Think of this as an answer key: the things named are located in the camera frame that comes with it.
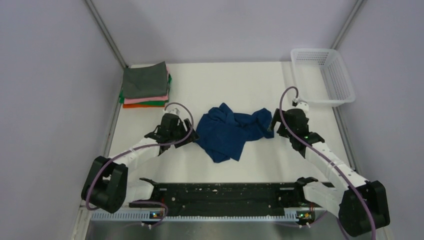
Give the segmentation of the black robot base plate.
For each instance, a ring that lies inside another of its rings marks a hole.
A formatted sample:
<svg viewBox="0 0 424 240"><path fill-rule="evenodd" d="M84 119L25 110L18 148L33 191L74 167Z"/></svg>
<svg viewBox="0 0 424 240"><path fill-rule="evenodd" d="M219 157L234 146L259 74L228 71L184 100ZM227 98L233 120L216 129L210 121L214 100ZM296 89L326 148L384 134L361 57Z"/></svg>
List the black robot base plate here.
<svg viewBox="0 0 424 240"><path fill-rule="evenodd" d="M149 199L131 208L168 207L169 217L282 217L289 209L320 209L303 197L296 182L158 183Z"/></svg>

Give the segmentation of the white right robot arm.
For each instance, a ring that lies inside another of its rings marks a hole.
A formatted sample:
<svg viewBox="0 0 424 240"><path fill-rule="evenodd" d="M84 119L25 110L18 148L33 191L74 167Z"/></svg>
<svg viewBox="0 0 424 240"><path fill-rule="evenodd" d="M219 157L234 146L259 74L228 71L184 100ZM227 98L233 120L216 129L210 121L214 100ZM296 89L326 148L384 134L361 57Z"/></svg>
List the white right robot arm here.
<svg viewBox="0 0 424 240"><path fill-rule="evenodd" d="M291 147L313 164L333 185L327 187L314 177L301 177L294 184L293 200L299 206L310 202L337 217L342 229L351 237L371 233L390 223L387 193L384 185L369 181L346 165L329 148L325 140L309 130L309 118L299 107L287 111L276 109L268 127L289 139Z"/></svg>

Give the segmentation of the dark blue t shirt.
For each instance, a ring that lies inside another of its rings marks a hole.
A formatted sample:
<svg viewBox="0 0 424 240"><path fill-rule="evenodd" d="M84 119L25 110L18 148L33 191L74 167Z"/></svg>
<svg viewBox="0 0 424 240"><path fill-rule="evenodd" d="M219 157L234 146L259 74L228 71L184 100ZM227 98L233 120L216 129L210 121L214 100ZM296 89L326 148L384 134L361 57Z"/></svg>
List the dark blue t shirt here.
<svg viewBox="0 0 424 240"><path fill-rule="evenodd" d="M230 159L239 161L246 142L274 137L274 133L268 130L272 118L266 108L252 114L237 113L222 103L203 114L197 124L199 139L195 142L214 163Z"/></svg>

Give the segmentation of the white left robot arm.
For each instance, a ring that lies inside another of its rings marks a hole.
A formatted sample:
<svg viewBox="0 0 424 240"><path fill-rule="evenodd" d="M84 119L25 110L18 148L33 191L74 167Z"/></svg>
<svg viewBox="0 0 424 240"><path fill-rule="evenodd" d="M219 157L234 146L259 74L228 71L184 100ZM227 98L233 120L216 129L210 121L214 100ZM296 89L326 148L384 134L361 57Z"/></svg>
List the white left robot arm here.
<svg viewBox="0 0 424 240"><path fill-rule="evenodd" d="M127 197L130 172L170 147L179 148L198 140L193 123L192 116L181 119L176 113L164 113L160 124L129 149L113 157L96 157L81 191L86 209L108 213L119 210Z"/></svg>

